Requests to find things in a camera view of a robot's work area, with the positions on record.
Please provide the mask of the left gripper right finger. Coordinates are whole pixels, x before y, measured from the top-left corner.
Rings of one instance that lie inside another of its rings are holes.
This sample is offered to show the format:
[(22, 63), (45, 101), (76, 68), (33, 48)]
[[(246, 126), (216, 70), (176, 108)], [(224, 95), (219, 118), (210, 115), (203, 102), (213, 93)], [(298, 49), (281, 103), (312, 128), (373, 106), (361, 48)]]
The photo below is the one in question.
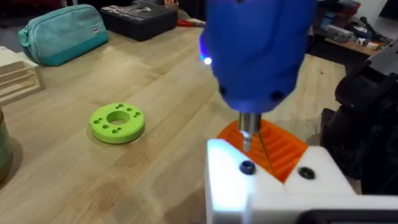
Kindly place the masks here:
[(266, 120), (259, 131), (259, 188), (290, 195), (355, 194), (326, 149)]

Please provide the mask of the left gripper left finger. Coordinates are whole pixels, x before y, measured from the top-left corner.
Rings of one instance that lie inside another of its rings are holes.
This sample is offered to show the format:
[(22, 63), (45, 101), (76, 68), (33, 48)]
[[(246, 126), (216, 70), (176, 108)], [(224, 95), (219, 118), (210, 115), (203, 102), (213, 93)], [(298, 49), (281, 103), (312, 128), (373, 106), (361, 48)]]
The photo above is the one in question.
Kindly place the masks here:
[(207, 223), (242, 223), (251, 199), (274, 194), (259, 188), (259, 133), (243, 150), (236, 121), (207, 142), (205, 201)]

